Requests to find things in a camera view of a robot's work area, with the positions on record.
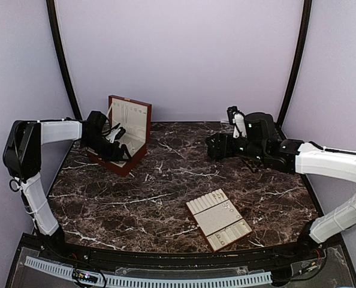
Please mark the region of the red jewelry tray insert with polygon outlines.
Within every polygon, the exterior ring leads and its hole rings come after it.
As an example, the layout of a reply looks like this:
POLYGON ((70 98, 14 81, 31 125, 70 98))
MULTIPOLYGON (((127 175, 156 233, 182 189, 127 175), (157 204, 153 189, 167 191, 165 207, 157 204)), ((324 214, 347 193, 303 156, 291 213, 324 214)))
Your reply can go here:
POLYGON ((214 253, 252 232, 250 225, 222 189, 186 202, 186 208, 214 253))

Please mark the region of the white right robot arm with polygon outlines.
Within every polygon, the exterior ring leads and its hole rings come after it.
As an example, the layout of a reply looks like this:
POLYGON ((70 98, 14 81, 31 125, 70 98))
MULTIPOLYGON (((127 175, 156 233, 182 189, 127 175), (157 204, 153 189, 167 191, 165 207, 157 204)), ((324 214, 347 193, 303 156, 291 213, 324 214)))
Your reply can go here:
MULTIPOLYGON (((282 173, 339 179, 356 184, 356 151, 319 146, 293 139, 258 139, 216 133, 206 139, 214 160, 243 157, 282 173)), ((346 202, 308 222, 292 247, 297 260, 305 260, 332 236, 356 225, 356 193, 346 202)))

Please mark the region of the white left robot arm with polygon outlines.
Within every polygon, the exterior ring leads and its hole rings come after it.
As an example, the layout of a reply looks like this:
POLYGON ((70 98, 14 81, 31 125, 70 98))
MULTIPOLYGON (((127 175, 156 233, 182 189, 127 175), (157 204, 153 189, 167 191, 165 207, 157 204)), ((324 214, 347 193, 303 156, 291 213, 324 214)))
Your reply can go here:
POLYGON ((11 176, 9 186, 12 191, 20 192, 39 234, 54 236, 61 231, 41 182, 43 145, 79 140, 102 160, 129 161, 132 157, 127 146, 118 141, 125 129, 116 125, 104 132, 104 124, 103 120, 74 119, 13 123, 2 160, 11 176))

